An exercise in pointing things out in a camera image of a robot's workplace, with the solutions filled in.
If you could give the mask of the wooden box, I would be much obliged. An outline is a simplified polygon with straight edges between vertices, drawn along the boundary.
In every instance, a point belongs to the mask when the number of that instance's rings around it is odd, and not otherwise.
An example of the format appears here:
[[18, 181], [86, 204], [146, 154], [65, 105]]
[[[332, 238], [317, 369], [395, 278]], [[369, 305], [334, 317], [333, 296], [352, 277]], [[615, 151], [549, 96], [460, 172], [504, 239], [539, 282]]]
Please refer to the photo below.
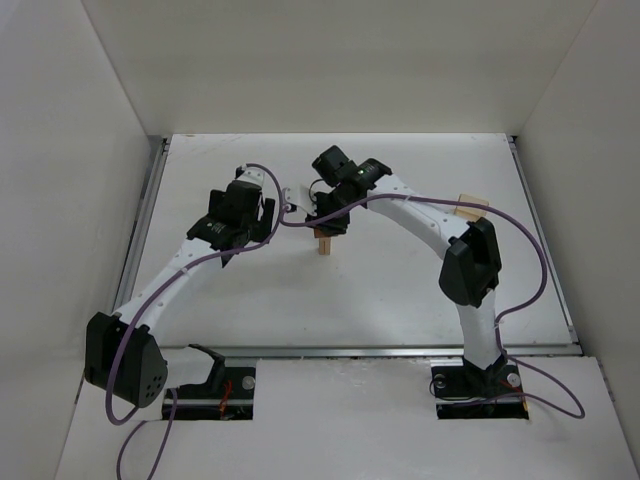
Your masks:
[[475, 222], [487, 215], [485, 207], [489, 202], [474, 196], [460, 194], [458, 197], [459, 204], [454, 209], [454, 214], [465, 220]]

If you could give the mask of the small light wood cube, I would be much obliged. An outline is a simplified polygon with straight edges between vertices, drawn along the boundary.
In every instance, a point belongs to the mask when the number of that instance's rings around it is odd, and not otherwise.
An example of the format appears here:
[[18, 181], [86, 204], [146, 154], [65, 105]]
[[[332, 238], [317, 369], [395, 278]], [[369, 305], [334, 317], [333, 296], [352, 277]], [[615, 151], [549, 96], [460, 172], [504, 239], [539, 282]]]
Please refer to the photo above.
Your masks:
[[314, 230], [314, 237], [316, 239], [328, 239], [330, 238], [329, 234], [324, 233], [323, 231], [321, 231], [320, 229], [315, 229]]

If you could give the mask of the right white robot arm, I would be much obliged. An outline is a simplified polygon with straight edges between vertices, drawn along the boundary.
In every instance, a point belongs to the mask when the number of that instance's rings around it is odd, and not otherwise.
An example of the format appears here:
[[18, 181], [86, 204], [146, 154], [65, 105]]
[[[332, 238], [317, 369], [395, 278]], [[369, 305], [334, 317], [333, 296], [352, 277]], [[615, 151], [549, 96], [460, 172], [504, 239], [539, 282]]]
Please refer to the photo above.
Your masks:
[[350, 160], [337, 146], [322, 152], [312, 167], [331, 188], [315, 195], [316, 213], [324, 217], [358, 200], [422, 240], [442, 260], [438, 284], [459, 314], [463, 333], [465, 397], [487, 397], [497, 388], [506, 365], [495, 336], [495, 290], [502, 268], [493, 224], [467, 221], [416, 200], [417, 193], [391, 168], [370, 158]]

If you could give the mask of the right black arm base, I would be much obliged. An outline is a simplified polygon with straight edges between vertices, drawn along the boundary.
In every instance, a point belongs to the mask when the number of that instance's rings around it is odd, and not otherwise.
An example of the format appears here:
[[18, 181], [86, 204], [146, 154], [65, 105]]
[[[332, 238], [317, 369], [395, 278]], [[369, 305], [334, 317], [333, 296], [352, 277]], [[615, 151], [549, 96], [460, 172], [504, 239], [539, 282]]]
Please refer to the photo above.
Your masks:
[[431, 375], [429, 390], [439, 420], [529, 419], [526, 401], [519, 396], [519, 369], [503, 357], [486, 370], [465, 359], [461, 364], [433, 363]]

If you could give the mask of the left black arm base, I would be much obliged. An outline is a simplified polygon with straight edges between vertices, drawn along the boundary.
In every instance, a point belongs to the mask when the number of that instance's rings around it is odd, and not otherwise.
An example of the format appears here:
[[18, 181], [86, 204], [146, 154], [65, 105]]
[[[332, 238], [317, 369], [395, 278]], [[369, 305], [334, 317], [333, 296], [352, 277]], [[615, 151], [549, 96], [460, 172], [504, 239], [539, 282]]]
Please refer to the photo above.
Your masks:
[[191, 348], [213, 361], [207, 379], [201, 383], [182, 383], [177, 388], [177, 421], [249, 421], [254, 416], [256, 364], [228, 363], [210, 348], [191, 344]]

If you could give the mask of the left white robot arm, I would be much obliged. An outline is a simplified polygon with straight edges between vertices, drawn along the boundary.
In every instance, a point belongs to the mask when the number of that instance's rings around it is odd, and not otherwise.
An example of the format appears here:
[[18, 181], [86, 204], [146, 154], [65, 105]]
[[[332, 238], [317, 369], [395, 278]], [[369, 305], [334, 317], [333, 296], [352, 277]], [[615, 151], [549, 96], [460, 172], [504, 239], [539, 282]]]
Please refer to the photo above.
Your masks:
[[263, 183], [263, 173], [249, 168], [225, 190], [211, 191], [207, 214], [188, 230], [163, 270], [114, 313], [91, 318], [85, 337], [88, 383], [136, 408], [151, 405], [168, 389], [220, 387], [222, 355], [197, 344], [163, 350], [160, 343], [205, 283], [271, 234], [276, 202], [264, 197]]

